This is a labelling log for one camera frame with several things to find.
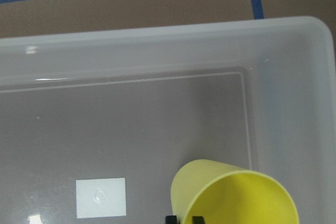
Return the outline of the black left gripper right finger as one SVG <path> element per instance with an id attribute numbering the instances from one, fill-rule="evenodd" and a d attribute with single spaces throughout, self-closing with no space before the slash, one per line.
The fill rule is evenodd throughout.
<path id="1" fill-rule="evenodd" d="M 193 216 L 192 224 L 205 224 L 205 219 L 203 216 Z"/>

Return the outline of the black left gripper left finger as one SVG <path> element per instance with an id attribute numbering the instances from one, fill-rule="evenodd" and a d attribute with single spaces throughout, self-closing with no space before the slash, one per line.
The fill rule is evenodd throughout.
<path id="1" fill-rule="evenodd" d="M 178 224 L 178 218 L 175 215 L 165 217 L 165 224 Z"/>

